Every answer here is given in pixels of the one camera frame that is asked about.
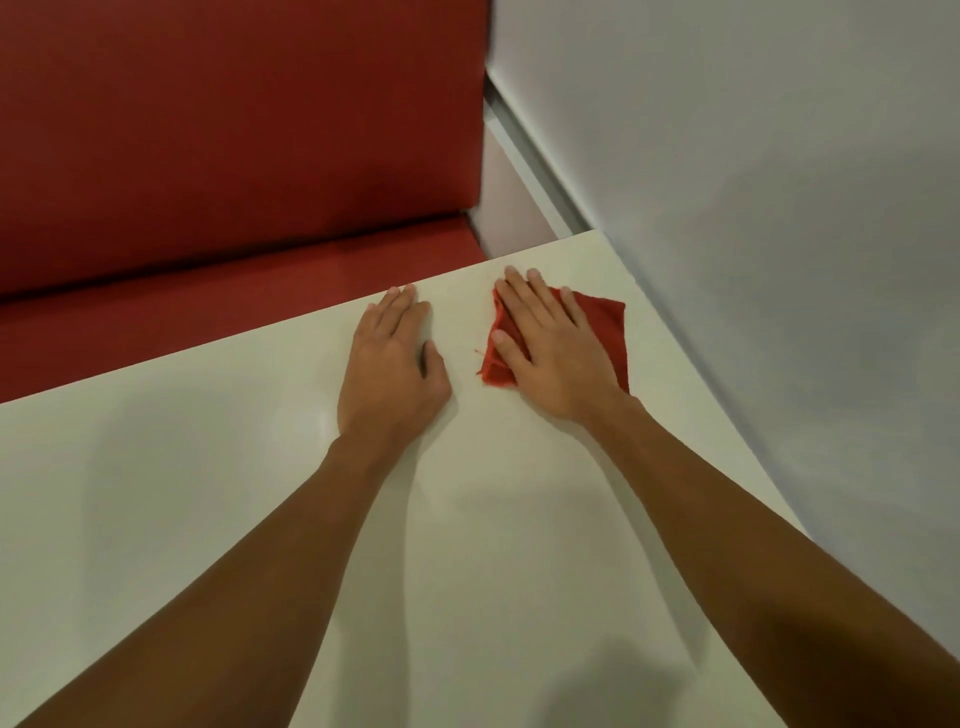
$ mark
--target red cushion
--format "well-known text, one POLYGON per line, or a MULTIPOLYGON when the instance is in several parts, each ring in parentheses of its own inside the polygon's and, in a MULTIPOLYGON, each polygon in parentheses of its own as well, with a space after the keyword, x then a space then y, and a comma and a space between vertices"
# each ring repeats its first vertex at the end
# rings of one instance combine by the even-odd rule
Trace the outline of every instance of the red cushion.
POLYGON ((0 306, 0 401, 485 260, 463 217, 0 306))
POLYGON ((487 10, 0 3, 0 294, 472 206, 487 10))
MULTIPOLYGON (((550 288, 553 297, 563 303, 560 297, 559 288, 550 288)), ((603 348, 607 350, 607 356, 613 364, 613 371, 616 374, 616 383, 620 389, 630 394, 630 369, 627 366, 627 342, 624 337, 624 312, 627 305, 621 301, 612 301, 610 299, 598 299, 588 296, 586 293, 574 291, 573 297, 583 309, 587 316, 587 322, 593 333, 600 340, 603 348)), ((516 322, 507 311, 503 299, 493 289, 493 305, 496 313, 493 317, 493 326, 490 329, 490 335, 487 337, 487 353, 483 357, 483 365, 477 372, 485 384, 493 387, 516 387, 516 377, 513 371, 507 366, 507 362, 500 356, 493 343, 493 332, 497 330, 505 331, 517 342, 523 355, 530 360, 530 349, 520 329, 516 327, 516 322)))

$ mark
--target person's left hand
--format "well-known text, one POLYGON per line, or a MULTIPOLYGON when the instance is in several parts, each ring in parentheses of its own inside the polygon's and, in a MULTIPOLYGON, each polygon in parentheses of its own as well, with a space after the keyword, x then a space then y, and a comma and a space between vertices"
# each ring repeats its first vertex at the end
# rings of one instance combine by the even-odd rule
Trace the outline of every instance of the person's left hand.
POLYGON ((419 346, 430 311, 417 289, 391 288, 371 303, 356 332, 337 404, 342 436, 358 436, 399 457, 451 396, 444 359, 432 341, 419 346))

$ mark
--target forearm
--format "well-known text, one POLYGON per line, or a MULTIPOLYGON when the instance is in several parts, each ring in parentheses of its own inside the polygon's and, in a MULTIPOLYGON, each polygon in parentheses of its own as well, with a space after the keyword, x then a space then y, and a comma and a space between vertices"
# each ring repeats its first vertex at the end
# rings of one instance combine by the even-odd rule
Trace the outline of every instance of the forearm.
POLYGON ((392 460, 334 442, 264 522, 23 726, 285 725, 392 460))
POLYGON ((960 669, 946 651, 639 402, 618 400, 588 429, 717 632, 791 725, 871 716, 958 724, 960 669))

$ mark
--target person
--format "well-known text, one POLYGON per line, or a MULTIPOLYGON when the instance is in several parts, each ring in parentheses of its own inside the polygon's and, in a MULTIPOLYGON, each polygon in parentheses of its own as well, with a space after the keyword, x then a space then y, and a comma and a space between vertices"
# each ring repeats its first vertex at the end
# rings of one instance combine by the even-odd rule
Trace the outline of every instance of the person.
MULTIPOLYGON (((507 268, 496 290, 531 354, 495 335, 519 391, 608 454, 788 725, 960 725, 960 665, 624 394, 569 289, 559 303, 537 271, 507 268)), ((437 348, 418 345, 428 310, 414 286, 367 308, 319 469, 23 728, 287 725, 378 489, 450 399, 437 348)))

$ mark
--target tabletop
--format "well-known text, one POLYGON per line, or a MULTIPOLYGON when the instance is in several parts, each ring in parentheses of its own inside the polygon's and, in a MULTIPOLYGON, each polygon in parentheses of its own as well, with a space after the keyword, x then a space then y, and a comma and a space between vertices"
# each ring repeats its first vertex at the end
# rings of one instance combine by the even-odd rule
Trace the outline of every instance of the tabletop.
MULTIPOLYGON (((293 724, 780 725, 603 454, 476 375, 506 263, 625 302, 633 393, 798 525, 602 233, 418 281, 454 401, 374 504, 293 724)), ((0 405, 0 726, 316 469, 377 298, 0 405)))

